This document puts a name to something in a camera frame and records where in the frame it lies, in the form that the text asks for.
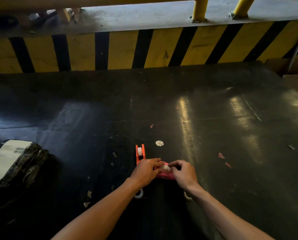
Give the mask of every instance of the person's left hand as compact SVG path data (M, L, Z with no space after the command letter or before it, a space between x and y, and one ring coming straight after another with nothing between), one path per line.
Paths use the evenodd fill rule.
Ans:
M163 172L163 169L158 168L154 170L154 167L162 166L164 163L165 162L161 161L160 158L142 159L135 167L130 179L133 180L138 190L140 190L144 186L150 184L150 182L154 180L158 173Z

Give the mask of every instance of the yellow metal pole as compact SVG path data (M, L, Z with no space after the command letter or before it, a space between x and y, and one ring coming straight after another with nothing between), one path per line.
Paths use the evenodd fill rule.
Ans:
M205 15L207 10L208 0L195 0L194 11L189 20L192 23L199 23L206 21Z
M230 14L232 19L246 19L248 17L248 10L253 4L254 0L239 0L235 10Z

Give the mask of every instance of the black floor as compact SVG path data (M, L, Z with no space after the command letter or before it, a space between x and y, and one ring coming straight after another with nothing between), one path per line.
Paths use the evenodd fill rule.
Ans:
M131 174L142 143L147 158L190 161L206 190L272 237L298 239L298 93L260 63L0 75L7 139L56 159L31 189L4 192L0 239L50 239L88 190L91 206ZM111 239L220 238L174 181L144 191Z

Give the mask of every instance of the person's right hand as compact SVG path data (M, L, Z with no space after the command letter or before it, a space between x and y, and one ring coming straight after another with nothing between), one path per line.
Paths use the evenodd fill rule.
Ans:
M191 166L189 162L186 162L185 160L177 160L169 163L168 166L171 168L178 185L183 190L189 192L191 186L199 185L195 168Z

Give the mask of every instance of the tape roll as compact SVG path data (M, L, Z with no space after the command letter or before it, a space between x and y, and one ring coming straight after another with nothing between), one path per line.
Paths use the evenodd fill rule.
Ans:
M138 155L139 155L139 156L142 156L141 147L138 147Z

